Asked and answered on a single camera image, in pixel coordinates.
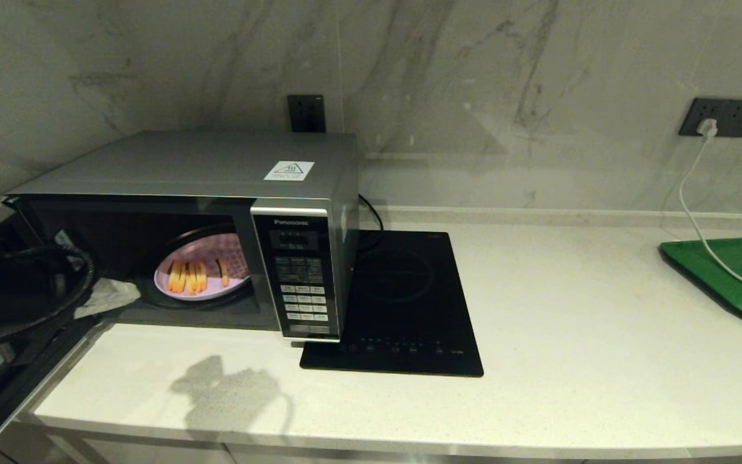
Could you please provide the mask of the purple round plate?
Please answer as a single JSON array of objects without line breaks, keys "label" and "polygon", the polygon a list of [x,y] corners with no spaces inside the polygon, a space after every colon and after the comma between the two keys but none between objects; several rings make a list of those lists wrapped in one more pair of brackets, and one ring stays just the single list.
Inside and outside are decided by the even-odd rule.
[{"label": "purple round plate", "polygon": [[[220,276],[217,258],[223,258],[229,267],[229,287],[220,285]],[[208,270],[208,285],[203,293],[195,293],[189,296],[185,287],[182,294],[176,294],[167,290],[168,272],[171,262],[181,260],[194,262],[201,260]],[[176,247],[167,253],[156,267],[154,267],[153,284],[157,291],[166,297],[177,300],[177,302],[209,302],[223,296],[235,294],[250,281],[250,272],[245,261],[245,256],[239,237],[233,233],[212,234],[201,238],[192,238],[186,244]]]}]

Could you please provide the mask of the silver Panasonic microwave oven body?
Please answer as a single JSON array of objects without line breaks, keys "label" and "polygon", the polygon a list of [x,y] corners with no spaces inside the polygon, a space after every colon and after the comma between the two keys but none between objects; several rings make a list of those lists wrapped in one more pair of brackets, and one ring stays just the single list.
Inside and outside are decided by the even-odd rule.
[{"label": "silver Panasonic microwave oven body", "polygon": [[[264,181],[281,160],[315,165],[303,182]],[[9,196],[37,238],[85,250],[100,277],[121,282],[133,283],[141,256],[170,237],[234,226],[250,297],[212,311],[177,311],[150,306],[141,294],[109,314],[118,323],[278,330],[287,340],[337,343],[357,255],[358,187],[353,135],[148,131]]]}]

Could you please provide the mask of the white warning sticker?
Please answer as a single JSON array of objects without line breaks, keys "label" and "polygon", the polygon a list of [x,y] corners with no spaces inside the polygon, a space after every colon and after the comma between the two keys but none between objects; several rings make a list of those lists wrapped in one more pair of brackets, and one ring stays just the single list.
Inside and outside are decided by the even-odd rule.
[{"label": "white warning sticker", "polygon": [[264,181],[303,182],[314,165],[315,162],[281,160],[268,171]]}]

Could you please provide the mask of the black induction cooktop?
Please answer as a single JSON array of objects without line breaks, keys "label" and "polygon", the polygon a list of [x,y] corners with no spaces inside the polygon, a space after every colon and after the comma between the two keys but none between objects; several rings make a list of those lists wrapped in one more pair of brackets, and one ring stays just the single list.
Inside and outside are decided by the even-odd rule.
[{"label": "black induction cooktop", "polygon": [[306,343],[300,367],[482,377],[450,235],[386,230],[359,253],[339,343]]}]

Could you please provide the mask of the small black wall socket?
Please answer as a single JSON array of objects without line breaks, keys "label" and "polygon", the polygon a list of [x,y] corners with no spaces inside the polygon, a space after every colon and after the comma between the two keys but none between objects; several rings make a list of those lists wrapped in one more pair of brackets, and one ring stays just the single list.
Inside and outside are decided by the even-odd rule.
[{"label": "small black wall socket", "polygon": [[289,95],[290,128],[294,133],[326,133],[325,100],[321,95]]}]

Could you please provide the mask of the wide black wall socket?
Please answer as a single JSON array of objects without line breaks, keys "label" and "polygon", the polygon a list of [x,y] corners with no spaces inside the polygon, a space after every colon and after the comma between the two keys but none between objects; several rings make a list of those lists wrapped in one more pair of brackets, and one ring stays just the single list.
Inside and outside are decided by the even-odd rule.
[{"label": "wide black wall socket", "polygon": [[742,100],[695,97],[678,130],[679,136],[701,136],[699,126],[706,119],[716,122],[716,137],[742,138]]}]

